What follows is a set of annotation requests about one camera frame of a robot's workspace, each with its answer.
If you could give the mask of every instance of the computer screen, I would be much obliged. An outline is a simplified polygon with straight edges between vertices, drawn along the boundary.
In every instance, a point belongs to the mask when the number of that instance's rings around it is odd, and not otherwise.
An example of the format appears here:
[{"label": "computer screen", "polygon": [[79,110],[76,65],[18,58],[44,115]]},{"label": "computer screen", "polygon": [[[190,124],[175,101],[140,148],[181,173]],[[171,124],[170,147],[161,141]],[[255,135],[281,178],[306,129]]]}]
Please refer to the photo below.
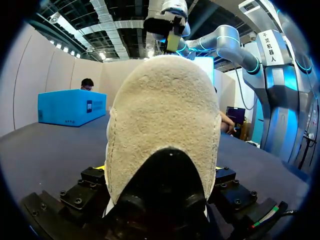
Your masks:
[{"label": "computer screen", "polygon": [[245,112],[246,109],[244,108],[227,106],[225,115],[227,115],[236,124],[244,124]]}]

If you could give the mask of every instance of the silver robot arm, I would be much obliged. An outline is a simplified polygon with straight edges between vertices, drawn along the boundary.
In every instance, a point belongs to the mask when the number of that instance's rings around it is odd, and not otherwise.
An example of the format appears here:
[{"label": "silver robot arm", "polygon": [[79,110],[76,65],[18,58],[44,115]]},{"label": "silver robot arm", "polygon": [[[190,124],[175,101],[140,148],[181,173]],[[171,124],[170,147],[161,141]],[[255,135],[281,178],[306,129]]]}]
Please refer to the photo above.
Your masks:
[{"label": "silver robot arm", "polygon": [[259,71],[258,58],[240,47],[239,32],[229,25],[221,25],[215,31],[196,40],[185,41],[181,38],[176,52],[183,57],[188,57],[192,51],[210,52],[214,50],[218,56],[240,65],[248,73],[255,74]]},{"label": "silver robot arm", "polygon": [[[179,25],[174,23],[177,17],[181,19]],[[208,35],[196,40],[185,41],[183,37],[190,34],[188,9],[185,0],[165,1],[161,7],[160,14],[147,17],[144,26],[160,42],[167,40],[169,31],[179,37],[180,39],[176,42],[177,46],[174,51],[182,57],[194,60],[196,52],[216,50],[221,58],[240,65],[250,74],[255,74],[259,71],[260,62],[258,58],[240,47],[239,32],[232,26],[221,25]],[[183,31],[177,32],[174,28],[183,28]]]}]

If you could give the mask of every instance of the table surface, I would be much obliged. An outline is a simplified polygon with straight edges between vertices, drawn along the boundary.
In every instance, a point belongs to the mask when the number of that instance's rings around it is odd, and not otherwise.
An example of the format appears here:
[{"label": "table surface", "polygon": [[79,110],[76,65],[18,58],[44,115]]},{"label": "table surface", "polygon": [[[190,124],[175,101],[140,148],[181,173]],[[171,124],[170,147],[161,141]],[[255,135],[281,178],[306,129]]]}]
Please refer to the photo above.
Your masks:
[{"label": "table surface", "polygon": [[[85,168],[103,165],[108,120],[106,115],[81,127],[33,123],[0,138],[1,168],[14,199],[42,190],[58,198]],[[259,203],[273,198],[297,209],[309,188],[303,172],[226,134],[220,138],[217,166],[233,169],[242,185],[257,191]],[[228,236],[231,227],[213,211],[222,235]]]}]

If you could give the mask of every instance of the white wall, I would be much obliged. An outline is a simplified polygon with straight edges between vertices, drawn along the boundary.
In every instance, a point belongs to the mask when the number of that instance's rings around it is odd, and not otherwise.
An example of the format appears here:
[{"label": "white wall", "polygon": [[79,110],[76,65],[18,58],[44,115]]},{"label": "white wall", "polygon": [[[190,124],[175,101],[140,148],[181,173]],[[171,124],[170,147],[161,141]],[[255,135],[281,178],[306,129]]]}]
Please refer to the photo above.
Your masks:
[{"label": "white wall", "polygon": [[22,55],[31,39],[34,28],[26,25],[8,52],[0,75],[0,137],[12,132],[14,127],[14,89]]},{"label": "white wall", "polygon": [[226,113],[227,107],[235,104],[235,81],[219,70],[214,70],[214,87],[218,95],[220,111]]},{"label": "white wall", "polygon": [[103,63],[78,59],[55,48],[26,24],[8,53],[0,75],[0,137],[38,122],[38,94],[80,89],[91,78],[100,89]]},{"label": "white wall", "polygon": [[[255,92],[250,87],[248,87],[248,85],[245,84],[244,79],[242,77],[242,69],[237,69],[237,72],[239,75],[239,80],[242,88],[243,100],[245,102],[245,105],[248,108],[251,108],[254,105]],[[225,72],[224,74],[234,79],[234,82],[235,82],[234,107],[245,109],[245,105],[241,98],[240,86],[239,86],[236,71],[232,70],[232,71]],[[249,122],[252,121],[253,111],[254,111],[253,109],[245,110],[244,116]]]},{"label": "white wall", "polygon": [[126,60],[103,64],[99,92],[107,94],[106,110],[114,104],[116,94],[129,74],[145,60]]},{"label": "white wall", "polygon": [[70,89],[76,58],[61,49],[55,49],[46,80],[46,92]]},{"label": "white wall", "polygon": [[93,92],[99,92],[100,78],[103,69],[103,65],[107,63],[101,63],[97,61],[90,61],[81,58],[75,59],[75,64],[72,73],[72,81],[70,89],[80,89],[81,81],[83,79],[92,79],[94,87]]},{"label": "white wall", "polygon": [[15,81],[15,129],[38,121],[38,94],[46,91],[48,71],[55,46],[39,32],[32,37],[22,56]]}]

